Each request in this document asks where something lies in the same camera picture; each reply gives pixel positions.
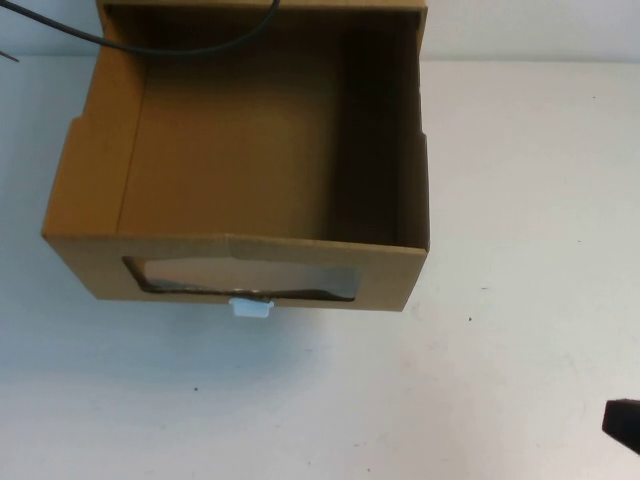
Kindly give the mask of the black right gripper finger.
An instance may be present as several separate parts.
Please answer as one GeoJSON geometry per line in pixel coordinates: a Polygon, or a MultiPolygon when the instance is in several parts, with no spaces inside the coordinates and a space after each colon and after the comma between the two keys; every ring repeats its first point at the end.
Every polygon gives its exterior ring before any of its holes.
{"type": "Polygon", "coordinates": [[[638,426],[639,401],[632,399],[608,400],[604,412],[605,426],[638,426]]]}

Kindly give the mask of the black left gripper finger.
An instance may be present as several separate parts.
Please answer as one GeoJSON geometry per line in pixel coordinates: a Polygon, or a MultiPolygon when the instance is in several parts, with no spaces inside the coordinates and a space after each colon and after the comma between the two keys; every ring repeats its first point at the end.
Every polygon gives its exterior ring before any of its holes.
{"type": "Polygon", "coordinates": [[[602,423],[604,433],[637,455],[640,454],[639,427],[638,416],[617,413],[607,414],[602,423]]]}

